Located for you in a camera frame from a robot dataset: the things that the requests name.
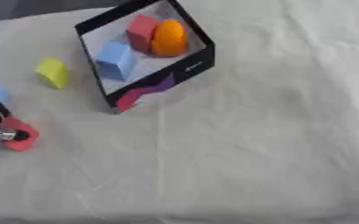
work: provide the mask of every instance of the red block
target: red block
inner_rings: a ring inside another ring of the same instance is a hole
[[[30,125],[10,115],[4,118],[1,127],[6,130],[24,130],[30,134],[30,138],[24,141],[3,141],[3,144],[15,151],[28,151],[39,137],[39,133]]]
[[[159,20],[145,15],[138,15],[126,30],[130,45],[133,49],[142,53],[150,50],[151,41],[155,28],[159,25]]]

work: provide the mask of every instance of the orange ball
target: orange ball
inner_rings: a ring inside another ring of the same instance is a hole
[[[161,22],[151,42],[152,52],[159,57],[179,56],[187,50],[185,27],[175,19]]]

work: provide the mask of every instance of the white cloth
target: white cloth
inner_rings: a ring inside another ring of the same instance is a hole
[[[0,223],[359,223],[359,0],[181,2],[216,68],[122,115],[73,30],[105,10],[0,22],[0,82],[41,134],[0,147]],[[39,81],[44,57],[70,87]]]

